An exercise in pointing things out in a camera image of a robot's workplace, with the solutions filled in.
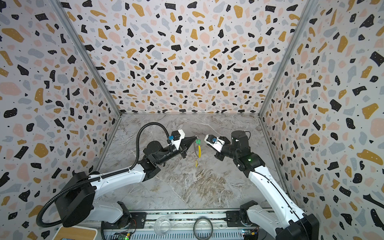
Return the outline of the yellow capped key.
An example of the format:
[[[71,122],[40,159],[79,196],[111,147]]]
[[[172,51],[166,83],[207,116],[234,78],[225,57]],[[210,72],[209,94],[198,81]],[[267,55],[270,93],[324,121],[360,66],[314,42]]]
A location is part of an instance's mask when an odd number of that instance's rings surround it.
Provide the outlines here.
[[[199,165],[199,159],[201,158],[202,151],[201,151],[201,146],[196,145],[195,146],[195,154],[196,154],[196,160],[195,160],[195,167],[197,168]]]

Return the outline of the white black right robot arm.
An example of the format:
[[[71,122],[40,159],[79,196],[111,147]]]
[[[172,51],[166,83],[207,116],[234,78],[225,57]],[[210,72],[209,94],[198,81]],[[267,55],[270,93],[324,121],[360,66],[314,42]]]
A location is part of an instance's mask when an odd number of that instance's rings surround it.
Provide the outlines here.
[[[218,160],[232,159],[237,169],[256,185],[274,210],[271,214],[255,201],[245,203],[239,211],[243,224],[258,225],[276,240],[319,238],[319,220],[313,214],[306,214],[279,186],[261,157],[251,151],[245,131],[232,132],[231,139],[207,135],[205,142],[216,151]]]

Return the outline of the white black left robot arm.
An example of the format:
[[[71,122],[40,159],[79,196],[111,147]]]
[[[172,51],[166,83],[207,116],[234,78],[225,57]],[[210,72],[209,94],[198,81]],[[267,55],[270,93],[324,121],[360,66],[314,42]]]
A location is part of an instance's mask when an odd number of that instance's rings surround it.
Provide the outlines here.
[[[176,157],[186,157],[188,149],[197,140],[196,136],[171,141],[162,147],[158,141],[150,142],[143,150],[144,157],[132,169],[123,169],[107,174],[87,176],[79,173],[65,186],[69,189],[55,204],[62,225],[72,227],[85,220],[117,222],[127,208],[122,205],[102,204],[97,198],[127,185],[148,181],[160,172],[160,165]]]

